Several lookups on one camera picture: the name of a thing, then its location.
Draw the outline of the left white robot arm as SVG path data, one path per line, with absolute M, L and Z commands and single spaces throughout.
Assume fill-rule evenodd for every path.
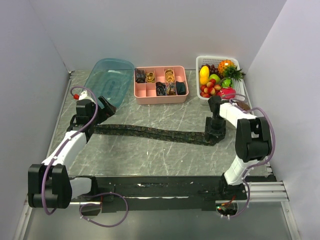
M 65 209 L 72 199 L 83 196 L 95 200 L 99 188 L 94 177 L 70 178 L 68 170 L 94 133 L 94 127 L 116 112 L 103 96 L 97 100 L 80 97 L 76 113 L 70 120 L 65 136 L 52 154 L 28 169 L 28 204 L 32 208 Z

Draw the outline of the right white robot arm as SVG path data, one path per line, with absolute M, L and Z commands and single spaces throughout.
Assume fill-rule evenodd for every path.
M 228 200 L 236 194 L 235 186 L 243 183 L 250 169 L 257 167 L 272 153 L 271 126 L 265 116 L 255 116 L 230 99 L 212 96 L 208 99 L 208 105 L 212 117 L 206 118 L 206 141 L 213 143 L 224 137 L 227 122 L 236 129 L 236 155 L 222 176 L 223 184 L 218 187 L 219 195 Z

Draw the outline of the dark patterned necktie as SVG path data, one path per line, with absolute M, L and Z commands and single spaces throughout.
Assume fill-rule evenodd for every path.
M 142 137 L 201 146 L 214 146 L 226 136 L 225 127 L 216 130 L 210 126 L 206 126 L 204 132 L 165 130 L 128 124 L 100 124 L 96 125 L 93 130 L 95 134 L 100 135 Z

